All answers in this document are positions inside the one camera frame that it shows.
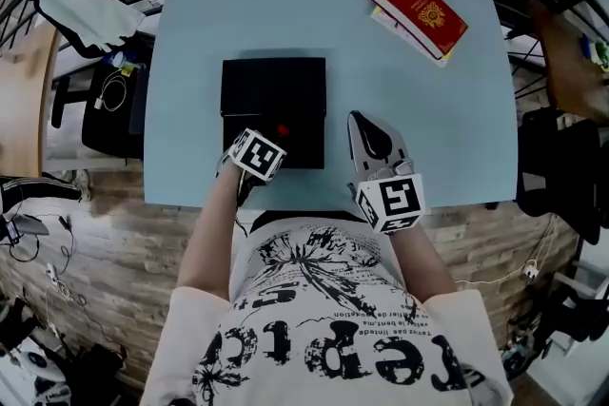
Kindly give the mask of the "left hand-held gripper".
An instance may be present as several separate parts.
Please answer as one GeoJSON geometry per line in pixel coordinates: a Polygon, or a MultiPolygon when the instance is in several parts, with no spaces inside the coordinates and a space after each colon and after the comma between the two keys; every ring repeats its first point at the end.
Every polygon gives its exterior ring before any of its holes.
{"type": "Polygon", "coordinates": [[[259,131],[245,128],[221,157],[216,175],[227,161],[241,168],[237,188],[237,204],[243,205],[257,186],[265,186],[274,179],[286,157],[286,151],[272,143],[259,131]]]}

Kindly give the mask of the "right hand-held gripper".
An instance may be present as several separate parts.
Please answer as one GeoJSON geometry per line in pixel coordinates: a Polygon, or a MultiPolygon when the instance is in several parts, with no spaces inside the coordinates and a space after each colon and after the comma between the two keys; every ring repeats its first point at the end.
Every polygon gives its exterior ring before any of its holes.
{"type": "Polygon", "coordinates": [[[349,187],[372,230],[391,234],[415,225],[425,213],[422,175],[401,133],[358,110],[348,115],[347,133],[356,175],[349,187]]]}

